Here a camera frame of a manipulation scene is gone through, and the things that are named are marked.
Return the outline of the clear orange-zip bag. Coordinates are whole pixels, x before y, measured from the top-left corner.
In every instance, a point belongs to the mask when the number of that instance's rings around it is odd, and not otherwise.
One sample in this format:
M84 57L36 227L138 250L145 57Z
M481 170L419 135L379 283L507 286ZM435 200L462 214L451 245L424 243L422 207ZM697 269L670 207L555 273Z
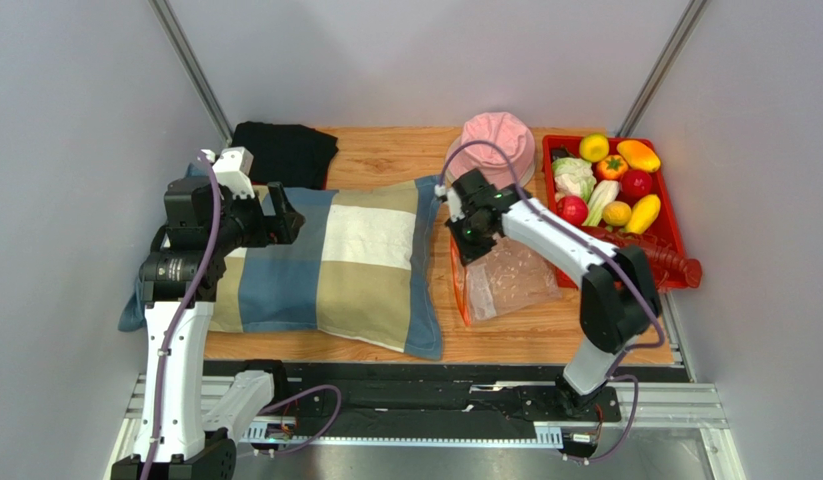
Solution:
M529 247L501 238L492 251L464 266L450 242L454 298L466 326L562 298L552 265Z

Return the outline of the red pomegranate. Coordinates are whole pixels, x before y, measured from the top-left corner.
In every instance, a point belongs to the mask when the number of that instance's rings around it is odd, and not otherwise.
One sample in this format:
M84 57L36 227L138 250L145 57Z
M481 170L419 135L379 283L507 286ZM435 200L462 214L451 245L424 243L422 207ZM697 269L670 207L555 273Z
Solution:
M589 215L587 203L579 196L564 196L557 202L556 206L559 216L574 226L582 226Z

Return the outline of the white cauliflower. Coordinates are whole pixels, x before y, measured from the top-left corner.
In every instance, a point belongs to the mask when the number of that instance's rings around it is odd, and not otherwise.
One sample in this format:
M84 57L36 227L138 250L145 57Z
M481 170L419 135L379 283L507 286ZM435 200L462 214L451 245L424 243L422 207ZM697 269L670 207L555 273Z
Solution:
M597 180L592 164L580 158L559 158L551 164L555 186L555 201L566 196L576 196L588 201Z

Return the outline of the yellow lemon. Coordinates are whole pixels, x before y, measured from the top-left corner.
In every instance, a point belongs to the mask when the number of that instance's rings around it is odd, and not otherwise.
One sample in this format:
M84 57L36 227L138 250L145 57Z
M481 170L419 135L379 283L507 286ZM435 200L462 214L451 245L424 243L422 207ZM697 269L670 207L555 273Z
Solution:
M590 163L600 162L609 155L609 152L609 140L601 133L587 135L579 143L579 156Z

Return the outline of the red apple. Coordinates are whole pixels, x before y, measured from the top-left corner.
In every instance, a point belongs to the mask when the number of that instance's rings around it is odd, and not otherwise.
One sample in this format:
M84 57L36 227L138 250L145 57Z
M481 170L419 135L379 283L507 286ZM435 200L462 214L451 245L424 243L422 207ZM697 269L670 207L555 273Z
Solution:
M652 192L653 177L641 170L628 170L620 179L621 194L628 199L638 200Z

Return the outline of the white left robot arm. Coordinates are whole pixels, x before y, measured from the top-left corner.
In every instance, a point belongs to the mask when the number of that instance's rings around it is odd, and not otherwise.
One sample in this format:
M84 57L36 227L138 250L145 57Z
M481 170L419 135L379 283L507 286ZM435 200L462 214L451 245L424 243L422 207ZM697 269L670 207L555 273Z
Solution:
M278 382L274 369L244 370L208 413L201 410L203 354L225 258L238 248L289 245L305 218L279 182L207 177L171 182L166 220L139 271L148 338L147 380L133 451L113 479L231 479L237 443Z

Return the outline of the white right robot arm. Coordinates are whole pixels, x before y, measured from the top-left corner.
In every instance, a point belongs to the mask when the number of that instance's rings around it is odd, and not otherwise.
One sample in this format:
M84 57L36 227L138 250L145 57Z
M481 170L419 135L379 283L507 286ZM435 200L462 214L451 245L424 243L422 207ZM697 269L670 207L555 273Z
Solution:
M497 241L520 243L580 291L577 352L555 380L554 405L576 418L592 410L623 358L649 328L660 331L661 305L645 251L599 240L554 215L520 185L502 189L471 170L435 196L447 205L446 226L464 266L488 255Z

